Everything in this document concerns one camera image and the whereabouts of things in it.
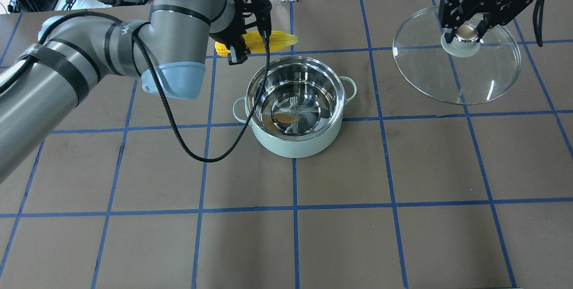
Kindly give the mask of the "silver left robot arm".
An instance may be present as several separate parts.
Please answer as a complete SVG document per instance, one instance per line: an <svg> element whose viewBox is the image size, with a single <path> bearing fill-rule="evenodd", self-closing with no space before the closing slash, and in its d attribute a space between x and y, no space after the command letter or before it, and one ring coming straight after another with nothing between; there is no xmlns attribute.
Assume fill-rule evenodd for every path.
<svg viewBox="0 0 573 289"><path fill-rule="evenodd" d="M209 38L230 50L230 65L242 64L247 29L257 27L268 43L271 9L270 0L155 0L149 21L97 12L49 18L1 75L1 179L106 75L139 78L163 102L197 98Z"/></svg>

